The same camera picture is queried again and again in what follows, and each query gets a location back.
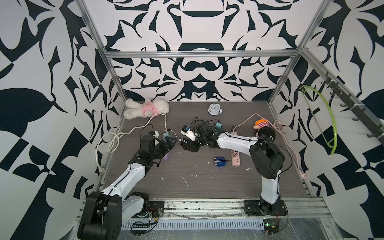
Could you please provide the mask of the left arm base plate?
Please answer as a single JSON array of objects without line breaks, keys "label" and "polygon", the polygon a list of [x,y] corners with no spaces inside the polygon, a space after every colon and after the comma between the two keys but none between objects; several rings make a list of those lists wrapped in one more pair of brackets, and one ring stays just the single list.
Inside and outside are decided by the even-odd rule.
[{"label": "left arm base plate", "polygon": [[145,203],[143,209],[138,214],[134,215],[134,218],[158,218],[161,217],[165,210],[164,201],[149,201]]}]

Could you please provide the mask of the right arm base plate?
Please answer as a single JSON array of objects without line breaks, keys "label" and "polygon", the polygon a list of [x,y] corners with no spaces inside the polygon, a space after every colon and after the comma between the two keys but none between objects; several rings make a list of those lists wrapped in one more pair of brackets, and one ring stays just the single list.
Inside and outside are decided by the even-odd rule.
[{"label": "right arm base plate", "polygon": [[278,198],[274,204],[270,204],[263,199],[260,200],[245,200],[244,211],[249,216],[287,216],[288,209],[285,202]]}]

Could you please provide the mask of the teal USB charger front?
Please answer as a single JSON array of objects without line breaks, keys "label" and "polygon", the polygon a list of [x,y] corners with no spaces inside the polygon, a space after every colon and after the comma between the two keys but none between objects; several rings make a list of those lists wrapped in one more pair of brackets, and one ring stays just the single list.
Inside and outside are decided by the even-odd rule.
[{"label": "teal USB charger front", "polygon": [[223,130],[223,126],[222,126],[222,124],[221,124],[221,123],[219,123],[219,122],[215,123],[215,126],[214,126],[214,128],[215,128],[216,130],[220,130],[220,131],[222,131],[222,130]]}]

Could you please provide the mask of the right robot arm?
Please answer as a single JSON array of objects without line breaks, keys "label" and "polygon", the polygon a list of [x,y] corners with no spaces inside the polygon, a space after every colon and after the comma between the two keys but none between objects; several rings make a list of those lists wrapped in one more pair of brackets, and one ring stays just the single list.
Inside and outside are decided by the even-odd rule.
[{"label": "right robot arm", "polygon": [[288,208],[280,197],[279,179],[285,156],[273,142],[276,133],[263,127],[259,137],[243,137],[225,132],[222,128],[211,127],[202,122],[194,128],[184,126],[181,146],[184,150],[197,152],[201,146],[228,149],[252,158],[254,166],[262,177],[262,192],[259,200],[244,201],[248,216],[281,217],[288,215]]}]

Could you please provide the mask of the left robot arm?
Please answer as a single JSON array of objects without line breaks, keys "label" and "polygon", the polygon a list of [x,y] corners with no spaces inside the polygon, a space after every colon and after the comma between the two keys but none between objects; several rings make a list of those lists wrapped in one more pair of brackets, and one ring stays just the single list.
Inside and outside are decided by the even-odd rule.
[{"label": "left robot arm", "polygon": [[122,225],[139,213],[150,211],[148,194],[133,192],[153,165],[176,145],[177,139],[145,135],[127,169],[108,187],[92,192],[86,200],[77,237],[80,240],[116,240]]}]

